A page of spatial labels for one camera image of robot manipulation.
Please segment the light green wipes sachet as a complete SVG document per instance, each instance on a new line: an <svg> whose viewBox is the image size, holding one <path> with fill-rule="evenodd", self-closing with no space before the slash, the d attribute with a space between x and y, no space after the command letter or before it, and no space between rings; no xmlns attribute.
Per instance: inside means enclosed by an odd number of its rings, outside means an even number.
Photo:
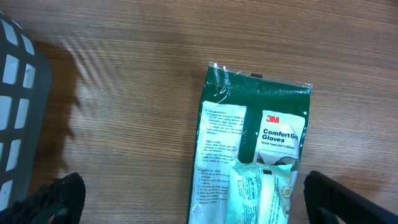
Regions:
<svg viewBox="0 0 398 224"><path fill-rule="evenodd" d="M288 224L291 168L287 165L243 164L229 168L225 223Z"/></svg>

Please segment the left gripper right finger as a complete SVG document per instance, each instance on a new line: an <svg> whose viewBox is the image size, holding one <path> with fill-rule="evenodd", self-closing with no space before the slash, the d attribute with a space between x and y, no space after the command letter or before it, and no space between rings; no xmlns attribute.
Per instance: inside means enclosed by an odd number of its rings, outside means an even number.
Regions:
<svg viewBox="0 0 398 224"><path fill-rule="evenodd" d="M306 176L303 194L310 224L397 223L394 213L315 170Z"/></svg>

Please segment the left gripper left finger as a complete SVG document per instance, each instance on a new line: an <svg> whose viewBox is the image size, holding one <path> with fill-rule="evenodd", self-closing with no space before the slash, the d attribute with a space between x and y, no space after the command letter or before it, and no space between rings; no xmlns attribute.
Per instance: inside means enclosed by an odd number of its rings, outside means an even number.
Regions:
<svg viewBox="0 0 398 224"><path fill-rule="evenodd" d="M79 224L85 196L85 183L74 172L1 211L1 224Z"/></svg>

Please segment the green 3M gloves package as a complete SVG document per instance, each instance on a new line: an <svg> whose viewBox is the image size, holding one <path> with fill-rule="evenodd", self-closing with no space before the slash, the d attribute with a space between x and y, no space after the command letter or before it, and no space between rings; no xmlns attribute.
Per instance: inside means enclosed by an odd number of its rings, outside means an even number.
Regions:
<svg viewBox="0 0 398 224"><path fill-rule="evenodd" d="M234 160L279 166L271 222L289 219L313 86L211 62L201 94L187 223L224 223Z"/></svg>

